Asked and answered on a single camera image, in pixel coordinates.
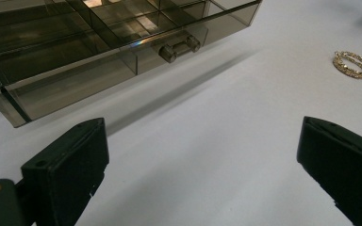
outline translucent brown container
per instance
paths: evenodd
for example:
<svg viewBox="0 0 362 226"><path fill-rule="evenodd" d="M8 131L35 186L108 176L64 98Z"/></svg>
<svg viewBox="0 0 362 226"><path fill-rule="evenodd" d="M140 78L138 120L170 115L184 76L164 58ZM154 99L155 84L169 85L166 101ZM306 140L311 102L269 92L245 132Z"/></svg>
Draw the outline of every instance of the translucent brown container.
<svg viewBox="0 0 362 226"><path fill-rule="evenodd" d="M0 1L0 111L34 121L250 26L260 3Z"/></svg>

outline transparent drawer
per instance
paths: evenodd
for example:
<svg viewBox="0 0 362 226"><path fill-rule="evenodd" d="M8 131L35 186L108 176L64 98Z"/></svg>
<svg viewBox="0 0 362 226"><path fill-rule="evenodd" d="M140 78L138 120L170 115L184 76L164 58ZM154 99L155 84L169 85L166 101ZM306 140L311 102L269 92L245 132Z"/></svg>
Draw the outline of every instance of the transparent drawer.
<svg viewBox="0 0 362 226"><path fill-rule="evenodd" d="M17 127L248 27L261 1L0 1L0 111Z"/></svg>

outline white table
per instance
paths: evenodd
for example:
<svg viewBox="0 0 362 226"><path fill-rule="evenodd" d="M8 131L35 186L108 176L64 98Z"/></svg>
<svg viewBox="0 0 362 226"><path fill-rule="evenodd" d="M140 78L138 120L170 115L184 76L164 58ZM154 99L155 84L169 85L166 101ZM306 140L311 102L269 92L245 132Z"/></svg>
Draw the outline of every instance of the white table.
<svg viewBox="0 0 362 226"><path fill-rule="evenodd" d="M296 161L304 116L362 136L362 0L265 0L252 27L18 129L0 114L0 178L105 117L110 163L77 225L352 225Z"/></svg>

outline dark object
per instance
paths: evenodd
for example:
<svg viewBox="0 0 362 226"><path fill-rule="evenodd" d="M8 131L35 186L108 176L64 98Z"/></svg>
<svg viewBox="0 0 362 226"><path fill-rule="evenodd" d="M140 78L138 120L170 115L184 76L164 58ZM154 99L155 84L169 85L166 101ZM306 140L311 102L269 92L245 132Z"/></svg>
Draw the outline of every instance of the dark object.
<svg viewBox="0 0 362 226"><path fill-rule="evenodd" d="M0 226L75 225L107 164L104 120L78 124L26 162L16 186L0 180Z"/></svg>
<svg viewBox="0 0 362 226"><path fill-rule="evenodd" d="M304 117L298 162L362 226L362 137L329 121Z"/></svg>

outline gold jewelry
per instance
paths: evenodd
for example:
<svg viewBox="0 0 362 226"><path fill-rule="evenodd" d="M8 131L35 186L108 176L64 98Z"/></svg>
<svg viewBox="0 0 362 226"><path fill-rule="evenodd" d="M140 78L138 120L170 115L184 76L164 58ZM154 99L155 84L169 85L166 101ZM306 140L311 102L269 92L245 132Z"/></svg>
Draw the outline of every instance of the gold jewelry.
<svg viewBox="0 0 362 226"><path fill-rule="evenodd" d="M362 79L362 73L354 69L348 68L348 66L343 63L342 59L347 59L362 69L362 56L359 56L351 52L342 51L342 52L335 52L335 57L333 60L334 66L340 72L353 78Z"/></svg>

